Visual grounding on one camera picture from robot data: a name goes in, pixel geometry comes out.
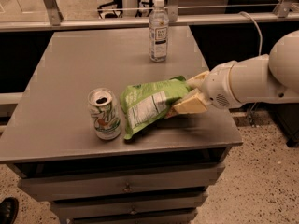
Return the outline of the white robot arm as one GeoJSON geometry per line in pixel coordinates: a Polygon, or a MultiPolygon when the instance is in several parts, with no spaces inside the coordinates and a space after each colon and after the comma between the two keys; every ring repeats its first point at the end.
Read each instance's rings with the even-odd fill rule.
{"type": "Polygon", "coordinates": [[[299,102],[299,31],[284,35],[268,54],[230,61],[190,78],[192,90],[171,105],[169,118],[203,113],[213,105],[239,108],[249,103],[299,102]]]}

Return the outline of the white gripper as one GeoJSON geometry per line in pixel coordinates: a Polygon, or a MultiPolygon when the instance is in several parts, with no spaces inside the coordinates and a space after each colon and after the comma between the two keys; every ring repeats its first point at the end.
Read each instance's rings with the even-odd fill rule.
{"type": "Polygon", "coordinates": [[[203,113],[207,111],[209,103],[220,109],[242,106],[230,84],[230,73],[235,64],[236,61],[222,63],[210,72],[205,71],[188,79],[186,83],[194,90],[175,101],[165,117],[169,119],[177,115],[203,113]]]}

